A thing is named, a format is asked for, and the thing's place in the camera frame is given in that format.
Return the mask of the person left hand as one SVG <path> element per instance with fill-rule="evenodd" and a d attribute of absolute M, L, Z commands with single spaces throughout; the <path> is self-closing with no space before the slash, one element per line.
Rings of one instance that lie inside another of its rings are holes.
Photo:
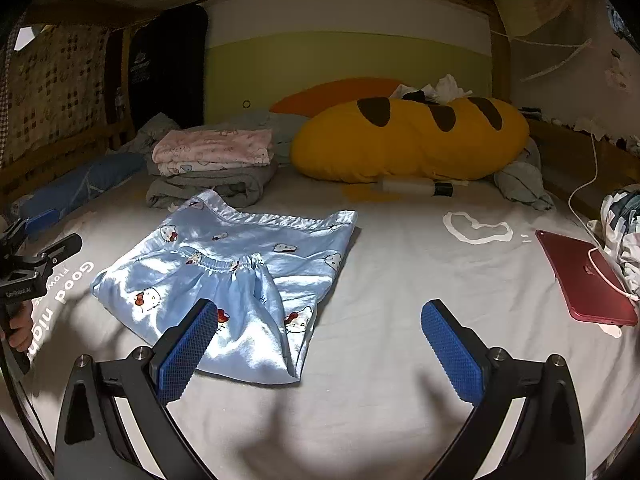
<path fill-rule="evenodd" d="M 6 336 L 4 332 L 1 332 L 1 339 L 6 340 L 9 346 L 18 352 L 26 352 L 34 339 L 32 326 L 34 326 L 32 302 L 30 300 L 23 301 L 21 307 L 10 319 L 11 333 Z"/>

